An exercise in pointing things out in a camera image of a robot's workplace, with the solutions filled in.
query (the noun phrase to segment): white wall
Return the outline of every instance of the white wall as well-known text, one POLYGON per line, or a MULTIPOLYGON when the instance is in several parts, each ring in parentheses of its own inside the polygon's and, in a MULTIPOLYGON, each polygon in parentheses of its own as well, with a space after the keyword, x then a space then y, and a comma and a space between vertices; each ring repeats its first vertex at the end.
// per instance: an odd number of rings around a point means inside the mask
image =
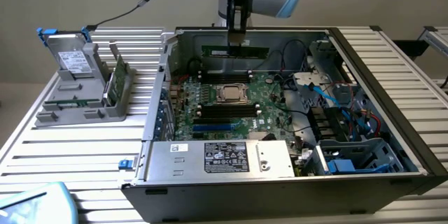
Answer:
MULTIPOLYGON (((79 29, 114 17, 139 0, 0 0, 0 81, 47 82, 54 58, 36 37, 38 27, 79 29)), ((152 0, 110 26, 210 25, 216 0, 152 0)), ((448 26, 447 0, 302 0, 290 19, 254 16, 256 25, 380 25, 392 38, 416 38, 424 25, 448 26)), ((430 56, 423 67, 443 78, 448 62, 430 56)))

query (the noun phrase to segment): motherboard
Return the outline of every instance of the motherboard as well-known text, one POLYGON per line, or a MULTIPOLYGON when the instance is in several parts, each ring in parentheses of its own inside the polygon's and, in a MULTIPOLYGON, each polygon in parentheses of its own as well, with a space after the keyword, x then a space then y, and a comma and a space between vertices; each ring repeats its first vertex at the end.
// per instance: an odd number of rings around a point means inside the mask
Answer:
POLYGON ((274 76, 251 74, 250 81, 234 78, 246 83, 230 83, 232 77, 226 81, 210 77, 202 81, 199 76, 180 84, 176 140, 260 140, 267 137, 292 145, 295 133, 284 125, 287 114, 272 100, 274 76))

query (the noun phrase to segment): slatted metal surface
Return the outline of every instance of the slatted metal surface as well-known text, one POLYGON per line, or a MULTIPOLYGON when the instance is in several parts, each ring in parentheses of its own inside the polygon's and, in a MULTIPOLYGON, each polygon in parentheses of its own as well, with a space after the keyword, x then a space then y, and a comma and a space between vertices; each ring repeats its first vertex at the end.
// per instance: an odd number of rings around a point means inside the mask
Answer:
MULTIPOLYGON (((448 167, 447 107, 431 95, 427 85, 383 42, 366 28, 342 29, 371 71, 420 132, 440 161, 448 167)), ((154 73, 160 57, 162 28, 102 28, 94 34, 100 57, 114 66, 107 47, 119 40, 124 60, 138 69, 124 122, 38 129, 35 114, 56 77, 51 80, 22 124, 0 151, 0 199, 11 194, 63 181, 72 192, 82 223, 143 224, 142 218, 118 189, 118 162, 138 154, 154 73)), ((448 183, 423 196, 406 196, 374 215, 236 221, 235 223, 431 223, 448 221, 448 183)))

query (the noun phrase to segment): blue latch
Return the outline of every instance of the blue latch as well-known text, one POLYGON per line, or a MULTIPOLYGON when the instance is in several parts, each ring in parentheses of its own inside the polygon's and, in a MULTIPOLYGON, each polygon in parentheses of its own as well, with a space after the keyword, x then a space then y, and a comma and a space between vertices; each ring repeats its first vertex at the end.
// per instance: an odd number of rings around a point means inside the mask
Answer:
POLYGON ((390 164, 383 164, 372 169, 355 169, 354 162, 350 159, 334 159, 327 163, 331 174, 367 174, 386 173, 390 169, 390 164))
POLYGON ((58 29, 46 29, 46 31, 42 31, 42 30, 43 30, 43 28, 39 27, 38 30, 36 30, 38 36, 39 36, 39 39, 40 39, 42 43, 44 44, 44 46, 48 47, 44 35, 58 34, 58 29))
POLYGON ((122 160, 119 163, 119 170, 132 170, 132 160, 122 160))
POLYGON ((92 42, 90 31, 87 30, 86 26, 82 28, 82 33, 84 34, 87 42, 92 42))
POLYGON ((46 29, 44 34, 46 34, 46 35, 54 35, 54 34, 58 34, 58 29, 55 29, 55 28, 46 29))

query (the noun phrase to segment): metal frame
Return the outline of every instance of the metal frame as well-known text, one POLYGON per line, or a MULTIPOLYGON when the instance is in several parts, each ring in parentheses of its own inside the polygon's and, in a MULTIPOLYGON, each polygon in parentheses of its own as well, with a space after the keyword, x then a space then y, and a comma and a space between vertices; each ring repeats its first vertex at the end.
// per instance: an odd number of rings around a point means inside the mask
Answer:
POLYGON ((448 27, 426 26, 419 40, 427 41, 434 48, 443 52, 448 59, 448 27))
MULTIPOLYGON (((214 28, 183 28, 186 31, 216 31, 214 28)), ((166 180, 156 182, 142 180, 148 174, 148 163, 151 162, 151 150, 146 155, 143 169, 139 169, 136 184, 122 187, 127 199, 132 202, 138 211, 143 214, 146 221, 151 223, 167 221, 204 221, 227 220, 238 218, 272 218, 294 215, 322 215, 342 213, 374 213, 395 198, 408 194, 423 194, 431 188, 443 183, 448 178, 448 172, 431 152, 424 140, 419 136, 411 123, 407 121, 396 104, 390 98, 374 74, 370 72, 358 52, 354 50, 344 35, 338 28, 278 28, 255 27, 251 31, 327 31, 330 38, 347 62, 348 68, 355 74, 359 83, 363 84, 371 100, 379 106, 379 111, 396 138, 402 141, 404 151, 419 166, 418 173, 370 174, 368 176, 330 176, 330 177, 296 177, 278 179, 227 179, 212 181, 204 179, 166 180), (370 190, 359 187, 368 185, 370 190), (331 191, 331 195, 308 195, 311 199, 306 203, 290 204, 296 197, 307 194, 307 191, 331 191), (256 191, 268 192, 256 195, 256 191), (336 204, 335 199, 340 198, 339 193, 351 195, 344 197, 346 205, 336 204), (226 195, 222 202, 214 202, 216 195, 226 195), (283 200, 271 200, 282 195, 283 200), (362 202, 359 195, 370 198, 370 202, 362 202), (254 202, 264 202, 263 211, 254 202), (222 206, 232 204, 234 215, 219 211, 222 206)))
MULTIPOLYGON (((370 27, 339 29, 422 139, 444 167, 448 167, 447 106, 439 101, 419 74, 414 73, 404 63, 402 54, 396 53, 378 32, 370 27)), ((162 55, 162 33, 162 28, 98 29, 92 36, 94 41, 107 43, 111 39, 119 40, 124 60, 138 69, 128 119, 122 123, 35 129, 34 113, 40 107, 47 91, 52 88, 56 80, 54 76, 0 150, 0 173, 10 173, 8 176, 0 177, 0 198, 59 180, 66 182, 72 191, 79 208, 79 220, 83 223, 144 224, 134 206, 118 189, 116 179, 131 181, 134 172, 118 172, 118 162, 123 157, 138 155, 142 149, 138 138, 143 134, 154 73, 162 55)), ((114 56, 108 49, 102 47, 102 43, 100 49, 102 59, 114 61, 114 56)), ((306 196, 296 199, 296 201, 307 200, 310 199, 306 196)), ((372 215, 302 217, 275 221, 304 224, 404 222, 440 224, 448 221, 447 210, 446 182, 422 196, 400 198, 372 215)), ((256 222, 264 224, 272 223, 272 220, 256 222)))

